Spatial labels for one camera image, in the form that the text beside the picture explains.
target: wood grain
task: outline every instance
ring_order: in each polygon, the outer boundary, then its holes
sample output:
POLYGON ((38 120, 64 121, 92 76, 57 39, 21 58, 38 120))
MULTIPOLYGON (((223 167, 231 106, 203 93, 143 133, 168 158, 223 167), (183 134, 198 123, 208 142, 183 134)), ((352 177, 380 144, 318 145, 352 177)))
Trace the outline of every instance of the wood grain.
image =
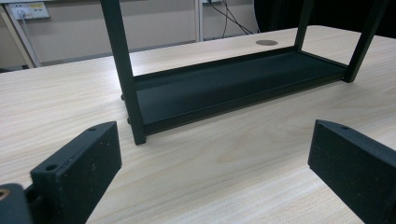
MULTIPOLYGON (((296 30, 133 53, 134 74, 289 46, 296 30), (273 39, 279 45, 256 45, 273 39)), ((348 63, 359 34, 313 26, 304 50, 348 63)), ((354 83, 336 82, 134 145, 111 57, 0 75, 0 183, 85 129, 116 120, 123 167, 91 223, 361 223, 309 170, 315 119, 396 148, 396 40, 376 36, 354 83)))

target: black metal leg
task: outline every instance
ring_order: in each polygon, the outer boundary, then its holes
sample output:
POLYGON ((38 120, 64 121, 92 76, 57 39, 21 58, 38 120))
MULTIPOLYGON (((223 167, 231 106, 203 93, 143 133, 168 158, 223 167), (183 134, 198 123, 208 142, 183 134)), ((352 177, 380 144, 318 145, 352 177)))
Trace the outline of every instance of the black metal leg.
POLYGON ((120 1, 101 0, 103 14, 113 50, 114 61, 119 74, 122 95, 125 100, 129 119, 131 120, 134 142, 137 145, 146 143, 143 119, 140 111, 136 86, 134 84, 134 74, 129 58, 128 44, 122 22, 120 1))
POLYGON ((358 45, 352 55, 352 59, 349 62, 346 75, 342 77, 345 82, 353 82, 355 80, 355 77, 361 68, 364 56, 370 47, 375 32, 382 20, 385 10, 387 9, 388 2, 389 0, 376 0, 374 2, 369 17, 364 24, 363 31, 361 32, 361 38, 359 39, 358 45))
POLYGON ((311 18, 313 6, 314 0, 304 1, 303 11, 301 13, 300 23, 298 25, 297 36, 294 42, 294 47, 297 48, 297 50, 301 50, 303 48, 306 28, 308 27, 309 19, 311 18))

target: wooden table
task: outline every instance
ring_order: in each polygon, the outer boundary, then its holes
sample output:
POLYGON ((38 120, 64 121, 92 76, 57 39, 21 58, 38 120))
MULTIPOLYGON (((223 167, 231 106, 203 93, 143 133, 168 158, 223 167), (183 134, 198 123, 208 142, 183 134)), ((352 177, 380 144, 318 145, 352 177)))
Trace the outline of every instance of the wooden table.
MULTIPOLYGON (((295 29, 131 54, 136 76, 290 46, 295 29), (264 47, 257 40, 273 39, 264 47)), ((304 50, 348 63, 359 34, 312 26, 304 50)), ((354 83, 206 119, 135 146, 111 57, 0 75, 0 183, 116 120, 123 166, 91 223, 360 223, 309 169, 315 119, 396 148, 396 40, 376 36, 354 83)))

